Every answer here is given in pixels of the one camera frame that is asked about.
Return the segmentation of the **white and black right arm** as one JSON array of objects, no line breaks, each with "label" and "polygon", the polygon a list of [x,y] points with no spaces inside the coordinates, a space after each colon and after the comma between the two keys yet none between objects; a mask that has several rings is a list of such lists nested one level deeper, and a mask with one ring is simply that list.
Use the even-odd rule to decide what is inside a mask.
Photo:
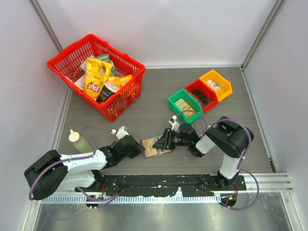
[{"label": "white and black right arm", "polygon": [[153,148],[174,150],[177,146],[184,146],[193,156],[203,157],[211,149],[218,147],[224,156],[216,175],[216,184],[221,189],[228,190],[235,184],[241,162],[253,139],[254,134],[250,129],[223,116],[200,136],[190,123],[167,128],[153,144]]}]

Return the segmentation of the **brown leather card holder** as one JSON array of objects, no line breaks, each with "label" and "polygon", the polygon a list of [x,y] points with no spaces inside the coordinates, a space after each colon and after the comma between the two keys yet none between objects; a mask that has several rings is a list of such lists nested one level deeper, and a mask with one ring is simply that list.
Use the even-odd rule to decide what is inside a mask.
[{"label": "brown leather card holder", "polygon": [[172,150],[153,148],[154,143],[156,143],[160,138],[161,136],[156,136],[153,138],[141,140],[141,145],[145,149],[145,151],[143,152],[145,158],[155,157],[173,152]]}]

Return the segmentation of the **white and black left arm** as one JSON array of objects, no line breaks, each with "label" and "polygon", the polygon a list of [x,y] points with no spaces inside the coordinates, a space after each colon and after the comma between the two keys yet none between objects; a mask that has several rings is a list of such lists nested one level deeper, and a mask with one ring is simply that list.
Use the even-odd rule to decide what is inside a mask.
[{"label": "white and black left arm", "polygon": [[130,135],[91,153],[65,155],[50,150],[24,172],[30,187],[28,198],[43,200],[67,185],[97,192],[103,186],[97,171],[115,167],[126,157],[134,158],[143,151],[145,148]]}]

